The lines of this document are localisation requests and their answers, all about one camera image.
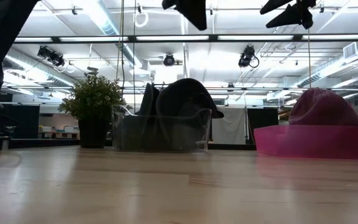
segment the transparent container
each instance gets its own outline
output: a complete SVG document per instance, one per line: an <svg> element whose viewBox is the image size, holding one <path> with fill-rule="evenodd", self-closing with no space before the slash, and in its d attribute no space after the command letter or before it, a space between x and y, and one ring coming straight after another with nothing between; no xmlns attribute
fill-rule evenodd
<svg viewBox="0 0 358 224"><path fill-rule="evenodd" d="M124 106L113 106L112 146L131 152L206 152L211 110L193 116L136 115Z"/></svg>

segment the pink plastic tub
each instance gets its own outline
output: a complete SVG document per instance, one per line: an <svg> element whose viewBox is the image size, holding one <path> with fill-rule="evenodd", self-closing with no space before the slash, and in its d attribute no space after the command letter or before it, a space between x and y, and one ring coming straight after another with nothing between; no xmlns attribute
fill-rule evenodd
<svg viewBox="0 0 358 224"><path fill-rule="evenodd" d="M255 129L255 141L270 156L358 159L358 126L270 126Z"/></svg>

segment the black curtain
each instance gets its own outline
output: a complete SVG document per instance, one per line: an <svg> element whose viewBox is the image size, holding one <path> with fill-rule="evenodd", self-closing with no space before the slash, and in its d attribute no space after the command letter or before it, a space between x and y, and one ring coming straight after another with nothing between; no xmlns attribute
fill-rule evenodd
<svg viewBox="0 0 358 224"><path fill-rule="evenodd" d="M250 130L250 144L255 144L254 129L278 125L277 109L247 109Z"/></svg>
<svg viewBox="0 0 358 224"><path fill-rule="evenodd" d="M5 114L19 122L14 139L37 139L40 121L40 106L4 105Z"/></svg>

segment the air duct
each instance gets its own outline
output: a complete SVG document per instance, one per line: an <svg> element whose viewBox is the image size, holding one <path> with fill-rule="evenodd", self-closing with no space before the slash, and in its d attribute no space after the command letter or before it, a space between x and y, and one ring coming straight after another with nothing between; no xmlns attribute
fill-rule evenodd
<svg viewBox="0 0 358 224"><path fill-rule="evenodd" d="M309 73L307 73L301 76L298 79L298 81L294 83L292 86L286 86L286 87L289 88L306 87L307 85L310 84L310 81L315 82L329 75L332 75L336 72L340 72L346 67L349 67L353 63L357 63L357 62L358 62L358 42L352 43L351 45L345 47L344 54L341 54L340 56L335 57L330 61L320 65L316 70L313 71L311 76L309 76ZM282 91L277 91L275 93L269 93L267 95L267 100L279 99L289 93L291 93L290 90L282 90Z"/></svg>
<svg viewBox="0 0 358 224"><path fill-rule="evenodd" d="M34 60L17 50L10 49L4 59L4 64L9 64L8 67L3 67L4 70L12 70L16 73L24 73L36 81L52 80L53 87L69 87L73 86L75 80L67 75L57 72L53 68Z"/></svg>
<svg viewBox="0 0 358 224"><path fill-rule="evenodd" d="M99 27L105 35L119 35L119 29L110 18L110 13L102 0L82 0L81 5L91 18L91 20ZM133 68L135 65L142 66L142 62L134 55L133 51L127 44L123 44L122 48L119 44L114 44L118 49L122 50L129 65Z"/></svg>

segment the wooden table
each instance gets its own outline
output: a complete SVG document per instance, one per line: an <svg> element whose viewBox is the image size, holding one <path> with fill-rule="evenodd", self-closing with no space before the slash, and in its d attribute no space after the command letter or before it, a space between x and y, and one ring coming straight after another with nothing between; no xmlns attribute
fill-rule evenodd
<svg viewBox="0 0 358 224"><path fill-rule="evenodd" d="M358 224L358 161L0 152L0 223Z"/></svg>

